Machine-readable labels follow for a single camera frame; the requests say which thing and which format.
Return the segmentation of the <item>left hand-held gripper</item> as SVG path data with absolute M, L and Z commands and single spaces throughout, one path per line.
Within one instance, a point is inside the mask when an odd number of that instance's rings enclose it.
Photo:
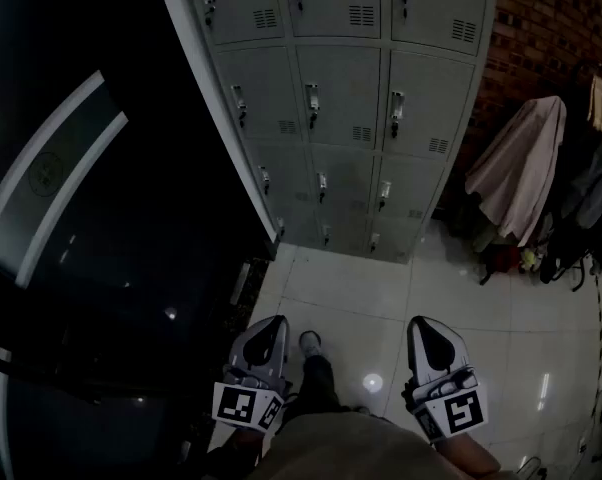
M 214 384 L 212 417 L 236 428 L 268 430 L 284 406 L 290 388 L 285 378 L 290 327 L 283 315 L 274 315 L 249 326 L 233 342 L 227 363 L 253 373 L 270 388 L 255 389 Z

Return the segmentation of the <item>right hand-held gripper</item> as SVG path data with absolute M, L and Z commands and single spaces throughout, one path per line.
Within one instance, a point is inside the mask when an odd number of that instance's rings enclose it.
M 485 386 L 480 383 L 464 339 L 442 322 L 413 317 L 407 326 L 408 382 L 414 402 L 410 413 L 430 441 L 467 433 L 488 422 Z M 478 385 L 437 399 L 423 396 L 424 387 L 458 370 L 473 369 Z

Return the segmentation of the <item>person's left hand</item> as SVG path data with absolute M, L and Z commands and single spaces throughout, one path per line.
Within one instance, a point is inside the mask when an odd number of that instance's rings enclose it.
M 229 385 L 243 386 L 247 388 L 266 389 L 270 386 L 250 372 L 243 371 L 237 367 L 229 366 L 224 369 L 223 382 Z

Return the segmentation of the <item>person's right hand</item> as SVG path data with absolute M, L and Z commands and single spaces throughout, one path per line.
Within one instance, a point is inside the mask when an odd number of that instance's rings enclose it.
M 462 369 L 427 384 L 423 396 L 427 399 L 437 399 L 477 385 L 478 380 L 474 370 Z

